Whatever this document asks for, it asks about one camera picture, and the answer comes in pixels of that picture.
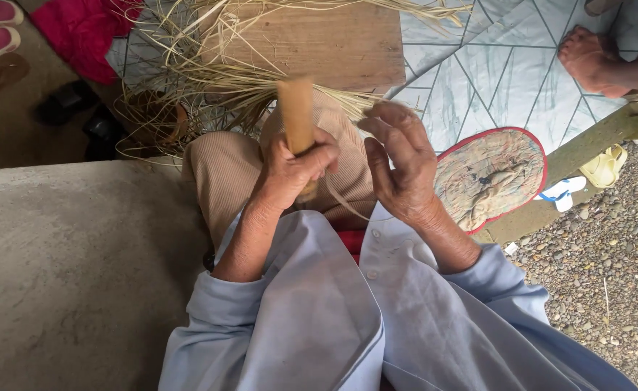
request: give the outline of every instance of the gravel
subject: gravel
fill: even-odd
[[[553,327],[638,386],[638,148],[624,147],[628,161],[613,188],[523,237],[508,258],[526,269],[527,283],[548,289]]]

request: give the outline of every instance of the tan pants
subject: tan pants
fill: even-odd
[[[341,149],[338,174],[327,174],[331,175],[331,186],[351,207],[369,217],[376,197],[365,146],[338,102],[318,91],[314,91],[313,100],[314,124],[335,137]],[[216,252],[227,227],[254,188],[261,172],[261,151],[266,150],[271,135],[280,131],[285,128],[280,109],[276,108],[263,124],[261,142],[243,134],[214,131],[187,146],[182,175],[185,180],[196,182],[198,203]],[[322,212],[337,230],[359,230],[367,226],[365,220],[354,216],[331,196],[324,179],[319,181],[317,197],[306,202],[305,209]]]

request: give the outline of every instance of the wooden board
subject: wooden board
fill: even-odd
[[[226,8],[242,21],[260,11],[258,5]],[[202,30],[207,26],[210,24],[203,23]],[[376,5],[357,3],[333,10],[281,8],[264,15],[241,36],[286,74],[312,75],[316,84],[326,87],[371,92],[406,81],[399,13]],[[205,45],[217,43],[216,38]],[[238,37],[224,53],[274,70]],[[204,60],[214,56],[202,54]]]

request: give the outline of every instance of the bare foot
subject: bare foot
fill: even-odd
[[[614,47],[607,38],[600,37],[584,27],[575,26],[560,43],[558,59],[567,73],[588,92],[601,92],[611,98],[621,97],[627,94],[630,88],[607,83],[601,72],[607,64],[622,61]]]

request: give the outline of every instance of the blue strap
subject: blue strap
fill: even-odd
[[[539,193],[538,196],[541,197],[541,199],[546,200],[546,201],[557,201],[557,200],[562,200],[563,197],[565,197],[567,194],[570,194],[569,190],[566,190],[565,193],[562,193],[560,195],[558,195],[557,197],[548,197],[547,195],[543,194],[543,193]]]

